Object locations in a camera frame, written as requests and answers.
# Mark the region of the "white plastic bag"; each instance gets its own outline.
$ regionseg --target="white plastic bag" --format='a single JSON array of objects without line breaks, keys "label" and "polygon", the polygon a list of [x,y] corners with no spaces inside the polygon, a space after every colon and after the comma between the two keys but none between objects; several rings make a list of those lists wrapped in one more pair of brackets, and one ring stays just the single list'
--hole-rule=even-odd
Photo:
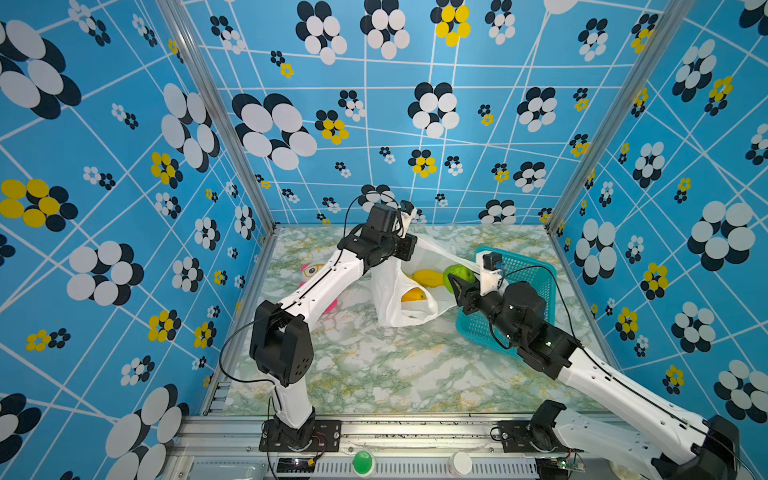
[{"label": "white plastic bag", "polygon": [[[408,262],[390,257],[371,271],[371,294],[379,325],[411,326],[421,325],[456,306],[453,293],[444,286],[428,288],[406,276],[418,270],[442,272],[451,265],[460,263],[475,273],[479,266],[469,260],[457,257],[453,249],[444,247],[429,235],[418,235],[413,256]],[[420,288],[426,300],[401,302],[402,296],[412,288]]]}]

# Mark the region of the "black mounting plate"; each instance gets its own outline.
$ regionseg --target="black mounting plate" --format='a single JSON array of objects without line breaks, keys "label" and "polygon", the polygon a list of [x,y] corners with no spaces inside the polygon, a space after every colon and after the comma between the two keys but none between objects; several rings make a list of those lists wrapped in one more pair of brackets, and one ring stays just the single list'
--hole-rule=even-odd
[{"label": "black mounting plate", "polygon": [[[504,453],[540,453],[531,445],[531,433],[528,431],[528,420],[502,420],[497,422],[498,432],[494,431],[494,437],[504,437],[506,440],[499,440],[504,447]],[[568,453],[568,449],[558,447],[551,453]]]},{"label": "black mounting plate", "polygon": [[[281,435],[277,429],[277,425],[274,419],[266,421],[264,428],[266,437],[261,435],[261,442],[259,442],[259,452],[266,452],[267,443],[269,443],[270,452],[293,452],[293,453],[306,453],[315,455],[317,452],[323,450],[323,444],[317,444],[317,439],[311,439],[310,446],[301,452],[298,449],[304,447],[304,445],[294,445],[285,436]],[[326,452],[338,452],[339,451],[339,439],[341,438],[341,420],[315,420],[315,429],[312,435],[317,432],[326,436],[327,442],[325,444]]]}]

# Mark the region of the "yellow fruit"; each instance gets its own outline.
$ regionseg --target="yellow fruit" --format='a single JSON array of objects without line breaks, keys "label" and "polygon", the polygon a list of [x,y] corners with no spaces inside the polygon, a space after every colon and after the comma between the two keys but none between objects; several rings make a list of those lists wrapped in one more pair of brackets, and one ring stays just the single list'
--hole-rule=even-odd
[{"label": "yellow fruit", "polygon": [[421,286],[428,286],[431,288],[443,286],[442,273],[435,272],[434,270],[419,270],[418,272],[414,272],[413,279]]},{"label": "yellow fruit", "polygon": [[426,300],[426,295],[424,294],[424,290],[420,288],[411,288],[406,292],[405,295],[402,296],[400,299],[401,302],[416,302],[418,300]]}]

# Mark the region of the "pink toy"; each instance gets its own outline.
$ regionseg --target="pink toy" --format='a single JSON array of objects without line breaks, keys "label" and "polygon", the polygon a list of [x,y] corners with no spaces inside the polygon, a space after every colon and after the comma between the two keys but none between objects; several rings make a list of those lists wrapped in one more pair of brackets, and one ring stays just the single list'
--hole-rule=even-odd
[{"label": "pink toy", "polygon": [[[315,276],[315,273],[319,272],[319,270],[321,268],[323,268],[323,263],[316,263],[314,265],[307,264],[307,265],[302,265],[301,272],[304,274],[304,276],[306,278],[309,279],[309,278],[312,278],[313,276]],[[328,312],[332,311],[333,309],[335,309],[336,305],[339,305],[339,301],[338,300],[334,300],[333,303],[331,303],[330,306],[328,308],[326,308],[326,312],[325,313],[328,313]]]}]

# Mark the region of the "green button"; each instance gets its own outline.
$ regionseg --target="green button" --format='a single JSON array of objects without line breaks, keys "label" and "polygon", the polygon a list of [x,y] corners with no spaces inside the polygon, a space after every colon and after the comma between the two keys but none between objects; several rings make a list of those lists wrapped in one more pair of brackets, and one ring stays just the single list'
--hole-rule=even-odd
[{"label": "green button", "polygon": [[365,475],[373,468],[373,457],[368,452],[358,452],[352,460],[352,467],[360,475]]}]

